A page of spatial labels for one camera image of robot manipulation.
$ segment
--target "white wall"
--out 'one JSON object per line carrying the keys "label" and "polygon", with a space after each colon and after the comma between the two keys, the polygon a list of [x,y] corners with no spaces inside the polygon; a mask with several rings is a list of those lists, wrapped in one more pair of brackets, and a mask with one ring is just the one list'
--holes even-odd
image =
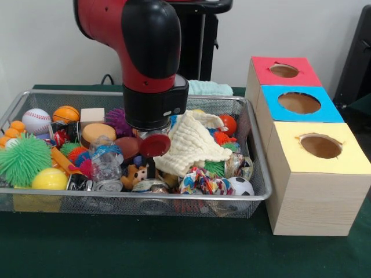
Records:
{"label": "white wall", "polygon": [[[330,95],[367,0],[235,0],[219,16],[212,79],[245,86],[249,57],[307,56]],[[37,83],[95,84],[105,73],[121,81],[117,55],[86,39],[72,0],[1,1],[0,114]]]}
{"label": "white wall", "polygon": [[306,56],[334,96],[368,0],[235,0],[219,16],[212,79],[245,86],[250,56]]}

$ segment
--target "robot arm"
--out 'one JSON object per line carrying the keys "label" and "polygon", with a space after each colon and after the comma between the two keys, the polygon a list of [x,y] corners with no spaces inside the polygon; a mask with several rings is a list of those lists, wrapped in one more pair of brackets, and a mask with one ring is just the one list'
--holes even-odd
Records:
{"label": "robot arm", "polygon": [[170,140],[159,130],[167,128],[171,115],[185,112],[188,96],[187,80],[176,75],[181,45],[176,11],[162,0],[74,0],[74,11],[86,37],[118,53],[126,121],[150,137],[142,154],[164,154]]}

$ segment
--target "wire mesh basket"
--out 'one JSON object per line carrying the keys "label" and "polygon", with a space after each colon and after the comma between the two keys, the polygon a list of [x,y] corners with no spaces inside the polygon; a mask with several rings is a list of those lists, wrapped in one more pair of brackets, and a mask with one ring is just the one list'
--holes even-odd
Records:
{"label": "wire mesh basket", "polygon": [[[122,93],[32,90],[17,96],[0,119],[3,132],[23,113],[40,108],[50,115],[60,106],[104,107],[106,111],[122,106]],[[251,104],[241,97],[190,96],[187,109],[229,114],[237,121],[236,138],[244,155],[254,163],[250,180],[254,196],[179,195],[154,193],[107,193],[87,191],[49,191],[0,188],[0,211],[37,211],[53,213],[173,215],[190,217],[249,218],[271,192],[271,179],[265,162],[259,131]]]}

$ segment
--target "red box top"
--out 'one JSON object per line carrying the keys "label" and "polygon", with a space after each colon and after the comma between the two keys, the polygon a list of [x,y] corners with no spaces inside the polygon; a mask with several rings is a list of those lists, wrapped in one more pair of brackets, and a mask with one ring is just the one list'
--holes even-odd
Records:
{"label": "red box top", "polygon": [[322,86],[305,57],[253,56],[251,59],[261,85]]}

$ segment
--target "blue box top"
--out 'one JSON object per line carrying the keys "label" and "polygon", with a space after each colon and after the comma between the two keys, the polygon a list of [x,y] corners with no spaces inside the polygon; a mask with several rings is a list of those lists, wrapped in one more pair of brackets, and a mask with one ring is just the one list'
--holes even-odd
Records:
{"label": "blue box top", "polygon": [[344,123],[323,87],[261,87],[273,120]]}

